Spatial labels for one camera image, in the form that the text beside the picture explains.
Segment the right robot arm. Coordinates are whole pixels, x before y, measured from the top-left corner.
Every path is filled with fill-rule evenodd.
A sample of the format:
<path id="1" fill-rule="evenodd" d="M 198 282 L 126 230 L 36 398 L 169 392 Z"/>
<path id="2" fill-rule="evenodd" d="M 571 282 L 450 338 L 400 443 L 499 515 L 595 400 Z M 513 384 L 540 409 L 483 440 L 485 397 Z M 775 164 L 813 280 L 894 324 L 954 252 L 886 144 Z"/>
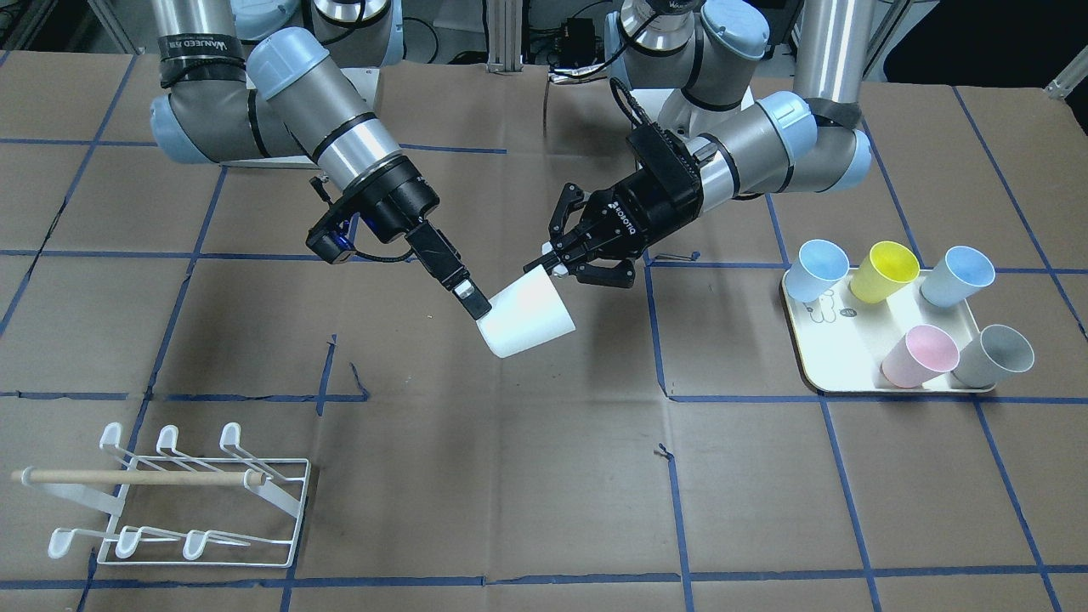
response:
<path id="1" fill-rule="evenodd" d="M 151 127 L 176 162 L 307 156 L 342 193 L 306 238 L 327 264 L 358 254 L 347 225 L 359 217 L 383 243 L 404 237 L 478 325 L 566 314 L 540 267 L 493 298 L 479 290 L 428 221 L 438 194 L 312 32 L 275 30 L 245 52 L 228 1 L 156 1 L 153 12 L 164 94 L 152 102 Z"/>

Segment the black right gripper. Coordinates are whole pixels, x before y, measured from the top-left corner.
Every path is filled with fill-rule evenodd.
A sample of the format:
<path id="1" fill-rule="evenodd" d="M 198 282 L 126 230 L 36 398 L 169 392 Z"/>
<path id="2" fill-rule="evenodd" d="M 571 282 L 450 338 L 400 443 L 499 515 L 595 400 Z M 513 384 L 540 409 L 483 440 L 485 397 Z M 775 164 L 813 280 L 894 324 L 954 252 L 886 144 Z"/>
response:
<path id="1" fill-rule="evenodd" d="M 378 238 L 404 234 L 428 274 L 450 291 L 473 320 L 479 320 L 492 310 L 489 298 L 471 279 L 452 242 L 425 221 L 438 203 L 438 194 L 411 159 L 397 155 L 343 193 L 331 223 L 339 225 L 358 215 Z"/>

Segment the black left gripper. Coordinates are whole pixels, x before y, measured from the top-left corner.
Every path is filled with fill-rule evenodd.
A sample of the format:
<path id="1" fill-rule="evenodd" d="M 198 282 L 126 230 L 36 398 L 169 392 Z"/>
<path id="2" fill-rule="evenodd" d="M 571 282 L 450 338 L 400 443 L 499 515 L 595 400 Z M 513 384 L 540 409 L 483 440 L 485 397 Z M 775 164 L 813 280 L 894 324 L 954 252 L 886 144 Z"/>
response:
<path id="1" fill-rule="evenodd" d="M 641 168 L 609 189 L 586 191 L 567 184 L 551 216 L 541 256 L 526 264 L 524 272 L 541 268 L 548 274 L 574 274 L 591 286 L 631 289 L 636 281 L 632 261 L 621 260 L 610 268 L 594 261 L 638 258 L 657 241 L 690 224 L 700 209 L 668 201 Z"/>

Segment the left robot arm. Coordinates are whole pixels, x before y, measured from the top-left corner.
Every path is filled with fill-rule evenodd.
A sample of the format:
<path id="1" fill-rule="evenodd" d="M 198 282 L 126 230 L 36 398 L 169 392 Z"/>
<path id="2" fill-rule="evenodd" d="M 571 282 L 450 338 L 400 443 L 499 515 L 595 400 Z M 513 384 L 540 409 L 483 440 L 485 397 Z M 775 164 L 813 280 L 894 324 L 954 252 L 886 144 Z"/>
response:
<path id="1" fill-rule="evenodd" d="M 561 189 L 534 266 L 628 289 L 658 241 L 712 209 L 784 191 L 851 189 L 871 164 L 860 82 L 871 1 L 806 1 L 796 74 L 751 96 L 769 23 L 745 1 L 626 1 L 605 28 L 615 102 L 636 171 L 606 189 Z"/>

